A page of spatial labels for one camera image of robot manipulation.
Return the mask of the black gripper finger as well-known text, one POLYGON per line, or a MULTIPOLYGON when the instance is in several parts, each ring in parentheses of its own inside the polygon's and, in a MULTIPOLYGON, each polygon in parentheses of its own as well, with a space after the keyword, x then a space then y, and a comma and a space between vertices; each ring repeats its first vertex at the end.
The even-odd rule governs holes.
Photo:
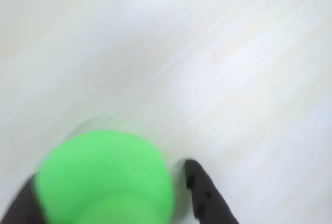
POLYGON ((191 191, 193 215, 200 224, 238 224, 210 176, 194 159, 184 163, 186 188, 191 191))
POLYGON ((4 214, 4 224, 45 224, 43 211, 39 203, 35 175, 32 175, 22 188, 4 214))

